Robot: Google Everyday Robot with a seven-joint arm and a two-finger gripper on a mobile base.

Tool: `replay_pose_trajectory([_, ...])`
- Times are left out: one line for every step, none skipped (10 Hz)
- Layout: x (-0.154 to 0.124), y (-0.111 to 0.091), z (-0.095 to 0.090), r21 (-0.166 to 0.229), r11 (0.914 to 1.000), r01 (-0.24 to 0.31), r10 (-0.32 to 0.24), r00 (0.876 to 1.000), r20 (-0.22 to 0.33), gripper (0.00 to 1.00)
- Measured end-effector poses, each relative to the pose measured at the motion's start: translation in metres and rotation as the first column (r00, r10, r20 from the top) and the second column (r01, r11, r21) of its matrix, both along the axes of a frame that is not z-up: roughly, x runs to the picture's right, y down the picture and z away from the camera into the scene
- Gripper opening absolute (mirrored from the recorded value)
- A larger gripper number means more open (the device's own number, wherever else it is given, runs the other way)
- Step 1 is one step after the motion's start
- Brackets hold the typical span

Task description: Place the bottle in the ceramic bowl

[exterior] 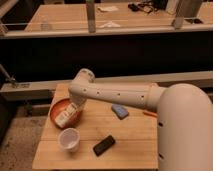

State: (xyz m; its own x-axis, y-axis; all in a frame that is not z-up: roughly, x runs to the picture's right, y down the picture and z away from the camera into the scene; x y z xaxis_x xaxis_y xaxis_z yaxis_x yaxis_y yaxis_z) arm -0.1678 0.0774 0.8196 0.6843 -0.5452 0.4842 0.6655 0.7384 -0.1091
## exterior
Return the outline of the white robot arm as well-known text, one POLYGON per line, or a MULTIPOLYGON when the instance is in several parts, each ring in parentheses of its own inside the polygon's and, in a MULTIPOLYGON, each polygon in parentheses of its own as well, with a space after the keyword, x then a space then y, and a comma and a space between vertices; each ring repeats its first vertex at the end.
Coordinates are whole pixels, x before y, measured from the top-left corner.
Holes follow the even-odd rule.
POLYGON ((69 94, 77 105, 96 99, 155 112, 159 171, 213 171, 213 103, 199 87, 97 83, 83 68, 69 94))

